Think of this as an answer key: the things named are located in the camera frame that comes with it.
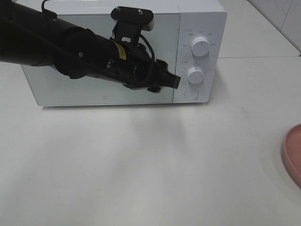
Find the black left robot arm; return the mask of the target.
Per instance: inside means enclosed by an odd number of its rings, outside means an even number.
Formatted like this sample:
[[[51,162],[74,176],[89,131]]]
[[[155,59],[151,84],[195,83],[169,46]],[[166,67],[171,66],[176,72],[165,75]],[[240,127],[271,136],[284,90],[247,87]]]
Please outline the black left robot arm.
[[[156,59],[142,31],[153,28],[153,12],[116,7],[110,38],[58,18],[46,8],[34,10],[11,0],[0,3],[0,59],[32,67],[51,66],[70,79],[93,77],[129,89],[158,93],[177,89],[181,78]]]

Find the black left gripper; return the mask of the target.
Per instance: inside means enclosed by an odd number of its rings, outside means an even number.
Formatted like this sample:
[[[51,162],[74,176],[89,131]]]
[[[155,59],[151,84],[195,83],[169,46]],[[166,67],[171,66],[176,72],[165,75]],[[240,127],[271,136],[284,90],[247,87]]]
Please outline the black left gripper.
[[[143,35],[139,39],[144,44],[138,43],[134,47],[110,38],[108,45],[115,45],[118,56],[108,60],[107,68],[113,68],[118,81],[132,90],[147,89],[159,93],[162,87],[178,89],[181,77],[169,72],[167,62],[155,58],[152,46]]]

